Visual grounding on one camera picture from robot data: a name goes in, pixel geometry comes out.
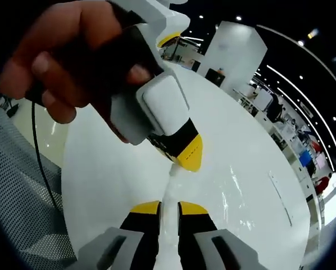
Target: white table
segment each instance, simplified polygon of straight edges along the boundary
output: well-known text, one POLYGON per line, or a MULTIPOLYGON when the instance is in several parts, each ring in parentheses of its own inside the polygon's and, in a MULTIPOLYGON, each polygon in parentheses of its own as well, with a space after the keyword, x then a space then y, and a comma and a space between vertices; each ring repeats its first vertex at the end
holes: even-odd
POLYGON ((92 107, 79 110, 70 125, 62 170, 64 215, 75 253, 108 227, 120 227, 134 205, 162 200, 167 187, 171 219, 162 224, 155 269, 180 269, 173 246, 177 220, 172 209, 178 200, 205 207, 218 228, 227 228, 254 248, 268 269, 298 269, 310 214, 286 158, 230 96, 200 75, 170 65, 203 139, 201 170, 180 170, 169 181, 171 162, 149 142, 136 147, 121 143, 92 107))

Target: gray mesh fabric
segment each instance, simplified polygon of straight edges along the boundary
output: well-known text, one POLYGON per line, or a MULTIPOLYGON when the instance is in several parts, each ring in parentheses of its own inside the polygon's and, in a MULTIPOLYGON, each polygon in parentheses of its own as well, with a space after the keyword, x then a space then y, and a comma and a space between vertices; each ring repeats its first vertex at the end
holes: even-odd
MULTIPOLYGON (((62 209, 61 169, 40 157, 57 205, 62 209)), ((19 257, 32 269, 64 269, 76 261, 64 218, 53 208, 35 150, 3 110, 0 224, 19 257)))

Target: blue object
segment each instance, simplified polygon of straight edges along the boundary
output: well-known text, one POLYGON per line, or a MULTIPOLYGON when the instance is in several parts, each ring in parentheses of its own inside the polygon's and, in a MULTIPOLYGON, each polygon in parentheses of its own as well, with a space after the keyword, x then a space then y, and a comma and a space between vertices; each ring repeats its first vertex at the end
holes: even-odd
POLYGON ((302 154, 301 157, 299 158, 299 161, 301 162, 303 167, 306 167, 309 162, 311 162, 312 157, 310 156, 308 150, 305 150, 302 154))

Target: black ceiling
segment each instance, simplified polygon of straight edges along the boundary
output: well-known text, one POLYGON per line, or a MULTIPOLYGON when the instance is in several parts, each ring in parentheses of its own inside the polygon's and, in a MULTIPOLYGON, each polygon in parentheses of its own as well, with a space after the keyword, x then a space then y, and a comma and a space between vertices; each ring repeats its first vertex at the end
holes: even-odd
MULTIPOLYGON (((314 53, 336 76, 336 0, 316 1, 229 1, 229 0, 189 0, 185 4, 170 6, 172 10, 186 14, 191 23, 183 36, 204 39, 204 54, 215 34, 215 25, 221 21, 237 22, 252 27, 263 25, 294 39, 305 41, 305 47, 314 53), (308 33, 318 28, 319 34, 308 39, 308 33)), ((291 80, 316 106, 336 139, 336 81, 325 68, 309 53, 295 43, 268 30, 256 27, 268 47, 260 66, 260 73, 267 79, 272 90, 277 86, 292 99, 303 100, 302 96, 281 77, 269 70, 270 65, 291 80)), ((312 122, 318 122, 317 131, 326 145, 331 145, 330 156, 336 166, 336 149, 325 125, 315 111, 312 122)))

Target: hand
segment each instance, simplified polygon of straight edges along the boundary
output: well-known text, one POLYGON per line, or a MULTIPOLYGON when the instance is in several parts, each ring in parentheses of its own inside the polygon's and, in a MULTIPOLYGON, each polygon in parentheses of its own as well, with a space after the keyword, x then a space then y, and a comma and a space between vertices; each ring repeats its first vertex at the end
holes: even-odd
MULTIPOLYGON (((47 88, 42 102, 50 116, 59 123, 69 123, 76 116, 75 108, 89 103, 89 91, 78 85, 49 51, 63 46, 78 35, 82 35, 94 50, 121 33, 122 28, 112 6, 105 1, 56 4, 38 18, 4 66, 0 76, 0 92, 21 99, 36 77, 47 88)), ((126 79, 130 84, 143 84, 150 80, 150 74, 135 65, 126 79)), ((124 140, 112 125, 110 127, 124 140)))

